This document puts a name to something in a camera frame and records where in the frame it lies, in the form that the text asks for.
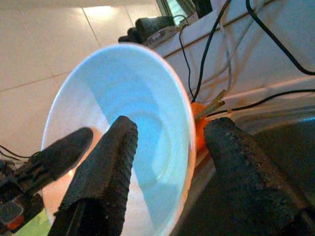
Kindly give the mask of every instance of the gray cable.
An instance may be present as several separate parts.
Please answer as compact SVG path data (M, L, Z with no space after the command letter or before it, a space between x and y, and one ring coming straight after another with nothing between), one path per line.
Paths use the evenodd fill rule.
M256 8L256 13L258 13L264 6L265 0L262 0L259 5ZM223 65L223 67L214 73L214 75L212 75L210 78L204 80L202 82L202 85L212 81L213 79L215 79L217 76L219 76L220 74L222 74L230 65L232 58L234 57L236 50L238 48L238 46L240 45L240 43L242 42L245 34L247 33L248 29L250 28L250 26L252 25L252 23L254 22L254 19L251 18L249 23L246 25L246 27L243 29L241 36L237 39L234 48L232 49L232 53L229 55L228 59L226 60L225 64Z
M223 47L225 50L226 60L228 60L228 57L230 56L230 52L228 51L228 43L227 43L227 39L226 39L226 34L225 34L222 18L220 19L220 29L221 29L221 35L222 35L222 41L223 41ZM229 64L228 64L228 83L227 83L226 93L228 93L228 91L230 90L231 84L232 84L232 67L231 67L231 61L229 61Z

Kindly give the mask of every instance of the white wall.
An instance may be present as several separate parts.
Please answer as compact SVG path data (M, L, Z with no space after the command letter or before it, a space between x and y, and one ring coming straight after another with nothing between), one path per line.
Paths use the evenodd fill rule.
M233 0L228 8L228 15L225 16L225 22L244 14L246 11L245 0ZM205 19L202 19L204 23L201 26L191 25L190 28L194 28L195 31L187 27L183 34L184 41L186 43L190 42L192 34L198 35L201 31L200 29L205 27L209 32L216 14L216 11L214 11L206 16L205 19L209 19L207 23L205 23ZM275 0L259 13L261 20L278 39L306 69L311 71L315 71L314 16L315 0ZM249 19L250 16L248 15L226 27L230 50ZM186 48L186 54L192 69L192 87L196 87L197 84L200 61L206 40L207 37ZM178 35L175 35L173 39L157 47L156 51L165 56L177 48L179 48ZM188 70L182 52L178 51L166 57L166 59L178 73L188 91ZM221 34L217 31L212 39L205 62L204 79L209 78L214 71L220 69L224 62L225 54ZM308 76L295 68L284 53L255 22L245 35L237 54L232 60L232 77L233 83L228 96L290 80L296 81L301 79L305 88L311 86L311 84L305 83L305 78ZM227 72L216 78L209 85L202 86L199 99L213 98L226 86ZM240 103L246 104L247 101L243 100Z

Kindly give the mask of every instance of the black object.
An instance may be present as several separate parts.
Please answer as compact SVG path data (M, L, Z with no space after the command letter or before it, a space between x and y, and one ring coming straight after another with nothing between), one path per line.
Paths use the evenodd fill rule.
M81 128L32 156L16 171L2 167L0 180L0 232L15 232L42 209L36 194L47 184L69 171L92 142L93 132Z
M186 57L185 48L184 48L184 45L183 45L183 42L182 42L182 38L181 38L183 30L184 30L184 28L186 26L188 26L188 25L183 25L183 27L181 28L181 31L179 32L178 38L179 38L179 42L181 44L182 52L183 52L184 59L185 59L185 62L186 62L186 65L187 65L187 69L188 69L188 88L189 88L189 92L190 92L191 96L193 97L192 89L191 89L191 86L190 86L190 74L191 74L190 66L189 66L189 63L188 63L188 60L187 60L187 57Z
M192 0L192 1L195 4L196 12L199 19L209 14L213 10L210 0Z
M195 102L196 98L197 98L197 96L199 94L199 90L200 90L201 82L202 82L203 67L204 67L204 64L205 64L206 56L207 56L207 53L208 53L208 50L209 50L209 46L210 46L213 34L215 33L216 28L217 28L217 26L218 26L218 24L220 22L220 19L223 16L223 14L224 14L225 10L227 9L228 5L230 4L230 2L231 2L231 0L226 0L226 2L224 3L224 5L223 5L223 7L222 7L222 9L221 9L217 19L216 19L216 22L214 23L214 25L213 25L213 27L211 29L211 32L209 34L209 38L207 40L205 50L203 51L203 55L202 55L202 59L201 59L201 63L200 63L200 72L199 72L199 79L198 79L197 90L196 90L195 95L193 96L191 102Z
M287 94L293 94L293 93L302 93L302 92L315 92L315 88L310 88L310 89L298 89L298 90L290 90L290 91L286 91L286 92L280 92L280 93L276 93L274 95L271 95L269 97L266 97L258 102L255 102L253 104L249 104L247 106L243 106L243 107L237 107L237 108L232 108L231 111L241 111L241 110L246 110L246 109L249 109L249 108L252 108L252 107L256 107L256 106L259 106L260 104L263 104L275 97L280 97L280 96L283 96L283 95L287 95ZM222 113L226 113L228 112L228 110L223 110L223 111L218 111L218 112L214 112L214 113L211 113L209 115L207 115L207 117L211 117L211 116L215 116L215 115L218 115L218 114L222 114Z
M78 167L48 236L117 236L123 229L137 126L120 116Z
M154 18L140 18L136 21L136 28L142 42L162 28L174 26L173 17L159 16Z
M289 52L289 50L278 40L278 38L268 29L268 27L258 18L256 13L251 7L250 0L246 0L246 8L251 17L256 21L256 23L268 34L268 36L277 44L277 46L285 53L285 55L290 59L290 61L295 65L295 67L302 73L307 75L315 75L314 71L309 71L305 69Z
M130 42L135 42L135 43L139 43L139 44L142 43L142 39L141 39L140 34L136 28L128 29L127 34L128 34L128 38L129 38Z
M287 229L292 227L296 235L315 234L313 207L252 136L229 118L210 122L204 135L220 181L220 197L232 212L225 222L232 225L233 235L290 235Z
M168 26L174 26L173 17L158 16L154 18L140 18L135 28L129 28L127 36L119 37L118 42L144 43L151 35Z
M128 35L125 35L125 36L119 37L119 38L118 38L118 42L119 42L119 43L131 42L131 40L129 39Z

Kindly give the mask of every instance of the floor tile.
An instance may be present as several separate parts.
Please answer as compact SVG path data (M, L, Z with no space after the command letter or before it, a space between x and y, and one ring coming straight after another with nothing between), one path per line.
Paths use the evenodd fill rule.
M51 76L18 11L0 10L0 32L0 91Z
M65 74L57 75L54 77L58 87L61 87L61 85L63 85L63 83L66 80L66 78L68 77L68 75L69 75L69 73L65 73Z
M139 18L161 15L161 13L158 12L155 4L127 5L126 8L133 24L135 24L136 20Z
M0 144L22 155L40 150L57 91L56 81L50 78L0 92Z
M21 13L55 75L71 71L99 48L81 8L34 8Z
M97 6L84 8L101 46L117 43L120 36L127 35L132 23L124 6Z

